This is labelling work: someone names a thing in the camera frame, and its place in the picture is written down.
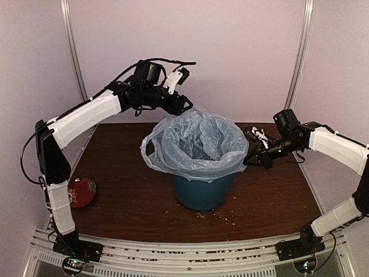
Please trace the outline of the translucent blue plastic trash bag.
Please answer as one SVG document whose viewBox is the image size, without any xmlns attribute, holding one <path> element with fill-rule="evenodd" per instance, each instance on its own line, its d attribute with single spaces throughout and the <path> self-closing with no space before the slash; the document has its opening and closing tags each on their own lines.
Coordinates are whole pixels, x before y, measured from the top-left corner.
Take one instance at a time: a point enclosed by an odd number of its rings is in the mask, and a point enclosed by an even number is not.
<svg viewBox="0 0 369 277">
<path fill-rule="evenodd" d="M 149 168 L 208 183 L 244 171 L 248 149 L 240 127 L 198 106 L 162 119 L 140 146 Z"/>
</svg>

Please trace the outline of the teal plastic trash bin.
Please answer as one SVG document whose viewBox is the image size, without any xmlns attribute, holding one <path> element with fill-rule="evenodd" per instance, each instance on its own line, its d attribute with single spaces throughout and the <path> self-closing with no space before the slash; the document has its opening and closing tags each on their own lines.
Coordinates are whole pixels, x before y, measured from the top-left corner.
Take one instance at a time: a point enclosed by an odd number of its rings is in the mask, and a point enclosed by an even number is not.
<svg viewBox="0 0 369 277">
<path fill-rule="evenodd" d="M 206 214 L 224 202 L 230 190 L 235 174 L 230 174 L 212 182 L 189 181 L 173 175 L 172 181 L 176 198 L 193 211 Z"/>
</svg>

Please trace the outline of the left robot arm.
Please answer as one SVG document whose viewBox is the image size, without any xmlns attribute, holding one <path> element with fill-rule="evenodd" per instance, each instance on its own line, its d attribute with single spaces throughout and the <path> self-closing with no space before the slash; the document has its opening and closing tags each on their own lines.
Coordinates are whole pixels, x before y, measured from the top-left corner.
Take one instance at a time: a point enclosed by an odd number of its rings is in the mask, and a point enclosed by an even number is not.
<svg viewBox="0 0 369 277">
<path fill-rule="evenodd" d="M 176 87 L 188 78 L 187 66 L 191 65 L 192 62 L 165 58 L 139 60 L 88 100 L 35 125 L 41 185 L 46 191 L 58 243 L 70 256 L 78 256 L 83 244 L 71 214 L 68 194 L 71 167 L 63 149 L 91 127 L 131 108 L 135 116 L 157 108 L 170 115 L 183 114 L 193 104 L 178 94 Z"/>
</svg>

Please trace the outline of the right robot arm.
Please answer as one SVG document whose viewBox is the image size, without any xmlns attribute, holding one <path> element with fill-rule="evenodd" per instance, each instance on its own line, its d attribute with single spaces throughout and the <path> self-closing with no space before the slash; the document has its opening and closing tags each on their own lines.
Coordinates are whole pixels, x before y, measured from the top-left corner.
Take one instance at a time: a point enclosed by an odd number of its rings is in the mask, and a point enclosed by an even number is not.
<svg viewBox="0 0 369 277">
<path fill-rule="evenodd" d="M 271 169 L 276 159 L 309 150 L 346 167 L 360 179 L 348 199 L 301 229 L 295 248 L 299 254 L 306 255 L 329 232 L 368 216 L 368 145 L 344 136 L 323 123 L 301 123 L 291 109 L 281 110 L 273 119 L 280 134 L 278 138 L 272 138 L 256 127 L 244 128 L 246 138 L 257 143 L 244 158 L 245 166 Z"/>
</svg>

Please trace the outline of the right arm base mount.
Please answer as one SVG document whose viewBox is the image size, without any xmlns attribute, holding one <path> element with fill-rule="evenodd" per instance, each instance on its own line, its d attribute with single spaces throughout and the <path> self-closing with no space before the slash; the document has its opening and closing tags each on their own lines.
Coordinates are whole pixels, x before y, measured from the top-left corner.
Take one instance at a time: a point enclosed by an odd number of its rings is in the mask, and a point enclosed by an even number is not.
<svg viewBox="0 0 369 277">
<path fill-rule="evenodd" d="M 302 245 L 300 239 L 282 240 L 276 244 L 279 261 L 292 260 L 295 270 L 300 274 L 312 274 L 318 268 L 317 253 L 324 251 L 322 241 Z"/>
</svg>

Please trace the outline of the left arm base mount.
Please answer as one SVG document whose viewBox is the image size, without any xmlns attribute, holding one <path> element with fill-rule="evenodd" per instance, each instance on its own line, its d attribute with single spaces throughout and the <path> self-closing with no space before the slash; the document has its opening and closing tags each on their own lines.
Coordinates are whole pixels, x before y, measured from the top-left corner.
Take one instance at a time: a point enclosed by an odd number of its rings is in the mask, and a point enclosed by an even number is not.
<svg viewBox="0 0 369 277">
<path fill-rule="evenodd" d="M 66 256 L 62 260 L 61 267 L 64 273 L 72 276 L 82 273 L 89 262 L 99 262 L 103 245 L 95 242 L 79 241 L 77 249 L 72 249 L 61 241 L 55 241 L 52 250 Z"/>
</svg>

